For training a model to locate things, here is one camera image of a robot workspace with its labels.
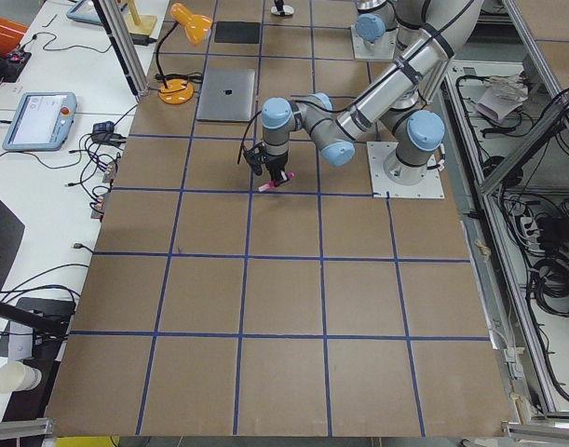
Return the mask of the pink marker pen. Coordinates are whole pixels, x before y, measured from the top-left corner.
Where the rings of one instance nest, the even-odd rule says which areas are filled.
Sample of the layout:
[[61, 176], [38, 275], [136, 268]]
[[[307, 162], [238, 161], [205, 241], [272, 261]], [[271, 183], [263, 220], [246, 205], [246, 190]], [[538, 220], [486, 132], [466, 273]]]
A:
[[267, 190], [279, 187], [282, 184], [289, 182], [294, 176], [295, 174], [293, 172], [281, 171], [276, 175], [274, 179], [272, 179], [268, 183], [259, 186], [258, 191], [265, 192]]

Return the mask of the black mousepad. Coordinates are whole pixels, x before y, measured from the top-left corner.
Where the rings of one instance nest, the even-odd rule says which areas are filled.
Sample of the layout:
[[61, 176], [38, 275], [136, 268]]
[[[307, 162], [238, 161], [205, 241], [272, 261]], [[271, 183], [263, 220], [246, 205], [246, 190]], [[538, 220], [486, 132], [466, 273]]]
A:
[[261, 24], [248, 21], [218, 21], [214, 41], [226, 44], [258, 44]]

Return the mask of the silver closed laptop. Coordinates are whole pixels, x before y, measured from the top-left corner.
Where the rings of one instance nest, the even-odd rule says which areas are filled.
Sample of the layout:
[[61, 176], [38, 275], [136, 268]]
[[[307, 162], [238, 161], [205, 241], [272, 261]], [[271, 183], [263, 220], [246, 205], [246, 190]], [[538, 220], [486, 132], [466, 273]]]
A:
[[196, 119], [207, 122], [248, 122], [254, 97], [255, 71], [210, 67], [202, 83]]

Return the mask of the orange desk lamp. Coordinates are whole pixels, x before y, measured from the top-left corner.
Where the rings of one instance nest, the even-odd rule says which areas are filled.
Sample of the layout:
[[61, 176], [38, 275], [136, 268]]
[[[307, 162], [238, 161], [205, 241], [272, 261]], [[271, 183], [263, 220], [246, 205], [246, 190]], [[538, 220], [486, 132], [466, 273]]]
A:
[[[203, 82], [203, 74], [200, 69], [184, 70], [181, 66], [173, 63], [168, 71], [162, 67], [161, 57], [166, 56], [198, 56], [199, 45], [206, 45], [209, 41], [213, 27], [213, 19], [202, 13], [194, 12], [183, 3], [175, 2], [169, 7], [171, 26], [160, 38], [155, 50], [155, 64], [157, 81], [157, 95], [159, 99], [170, 105], [179, 105], [189, 102], [196, 93], [196, 88]], [[183, 49], [169, 44], [168, 50], [163, 50], [164, 43], [174, 34], [185, 37]]]

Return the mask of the black usb hub adapter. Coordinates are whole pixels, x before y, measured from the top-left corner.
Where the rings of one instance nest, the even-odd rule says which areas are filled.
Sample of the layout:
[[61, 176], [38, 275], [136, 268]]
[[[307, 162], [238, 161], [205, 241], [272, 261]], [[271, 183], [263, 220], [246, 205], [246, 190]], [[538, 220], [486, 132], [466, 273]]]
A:
[[95, 143], [116, 145], [125, 142], [127, 138], [115, 132], [115, 122], [103, 121], [93, 124], [91, 140]]

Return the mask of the black power adapter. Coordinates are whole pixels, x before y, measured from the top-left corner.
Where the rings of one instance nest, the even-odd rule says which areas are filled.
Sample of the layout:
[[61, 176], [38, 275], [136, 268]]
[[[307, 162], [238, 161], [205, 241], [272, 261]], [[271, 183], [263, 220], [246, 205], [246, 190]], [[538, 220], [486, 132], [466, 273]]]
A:
[[148, 47], [157, 43], [157, 39], [150, 35], [130, 33], [129, 37], [134, 46]]

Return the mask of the wooden stand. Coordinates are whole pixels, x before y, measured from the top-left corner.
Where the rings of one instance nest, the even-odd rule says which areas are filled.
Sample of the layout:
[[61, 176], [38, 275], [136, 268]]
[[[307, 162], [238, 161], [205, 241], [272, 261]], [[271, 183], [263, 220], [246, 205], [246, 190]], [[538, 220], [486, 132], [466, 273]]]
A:
[[134, 0], [126, 0], [126, 4], [129, 13], [125, 18], [125, 22], [129, 32], [149, 37], [156, 27], [157, 16], [141, 14]]

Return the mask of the blue teach pendant tablet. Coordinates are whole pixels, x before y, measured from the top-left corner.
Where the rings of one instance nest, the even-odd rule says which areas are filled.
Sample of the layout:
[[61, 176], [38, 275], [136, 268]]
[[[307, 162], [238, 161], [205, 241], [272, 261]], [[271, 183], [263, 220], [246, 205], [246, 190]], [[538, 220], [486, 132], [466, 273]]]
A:
[[57, 151], [66, 141], [75, 119], [73, 92], [27, 92], [2, 143], [9, 152]]

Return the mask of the white power strip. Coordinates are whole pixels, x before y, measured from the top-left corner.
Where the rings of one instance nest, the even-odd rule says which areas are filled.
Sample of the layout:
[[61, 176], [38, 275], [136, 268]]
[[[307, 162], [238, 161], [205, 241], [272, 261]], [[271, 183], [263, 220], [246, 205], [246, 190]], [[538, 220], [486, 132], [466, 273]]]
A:
[[533, 215], [523, 214], [517, 219], [517, 228], [521, 241], [530, 250], [540, 250], [540, 229]]

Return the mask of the orange box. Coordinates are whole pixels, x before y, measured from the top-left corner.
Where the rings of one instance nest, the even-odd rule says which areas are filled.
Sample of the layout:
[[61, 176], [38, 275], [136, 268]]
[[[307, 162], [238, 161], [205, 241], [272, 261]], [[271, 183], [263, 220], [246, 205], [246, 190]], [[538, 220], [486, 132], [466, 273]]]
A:
[[24, 37], [28, 27], [13, 20], [0, 17], [0, 51], [8, 47], [7, 51], [14, 48]]

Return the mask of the white paper cup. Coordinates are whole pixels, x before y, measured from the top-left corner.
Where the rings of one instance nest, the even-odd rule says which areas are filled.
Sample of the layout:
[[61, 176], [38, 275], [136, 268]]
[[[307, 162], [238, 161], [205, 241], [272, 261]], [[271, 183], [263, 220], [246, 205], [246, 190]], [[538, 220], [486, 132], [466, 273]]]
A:
[[18, 361], [8, 362], [0, 368], [0, 393], [7, 394], [35, 389], [42, 380], [42, 373]]

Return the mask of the aluminium frame post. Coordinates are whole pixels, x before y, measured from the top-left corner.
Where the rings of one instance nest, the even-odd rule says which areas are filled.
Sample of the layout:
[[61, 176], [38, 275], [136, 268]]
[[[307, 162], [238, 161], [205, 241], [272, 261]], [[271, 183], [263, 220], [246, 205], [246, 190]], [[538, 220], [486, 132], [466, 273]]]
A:
[[115, 51], [131, 93], [136, 98], [146, 96], [149, 84], [117, 2], [94, 0], [93, 5]]

